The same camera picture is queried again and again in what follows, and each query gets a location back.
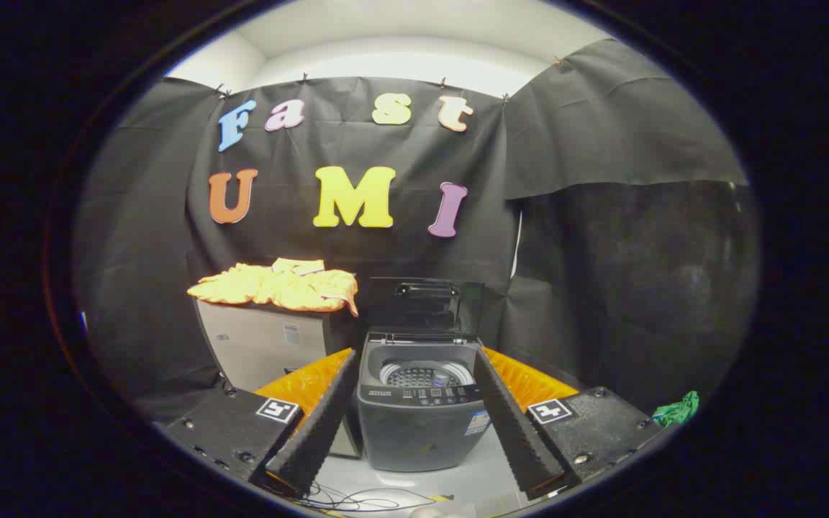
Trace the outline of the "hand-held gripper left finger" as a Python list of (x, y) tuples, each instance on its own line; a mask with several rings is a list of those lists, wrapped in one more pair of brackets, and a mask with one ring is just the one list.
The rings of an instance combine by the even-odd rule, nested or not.
[(358, 352), (346, 348), (255, 391), (220, 389), (163, 433), (211, 469), (300, 499), (348, 413), (358, 369)]

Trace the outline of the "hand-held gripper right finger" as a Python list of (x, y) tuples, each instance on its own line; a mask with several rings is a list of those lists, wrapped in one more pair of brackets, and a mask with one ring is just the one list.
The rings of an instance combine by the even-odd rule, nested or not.
[(487, 347), (475, 356), (474, 377), (517, 486), (529, 499), (602, 478), (663, 432), (608, 388), (566, 386)]

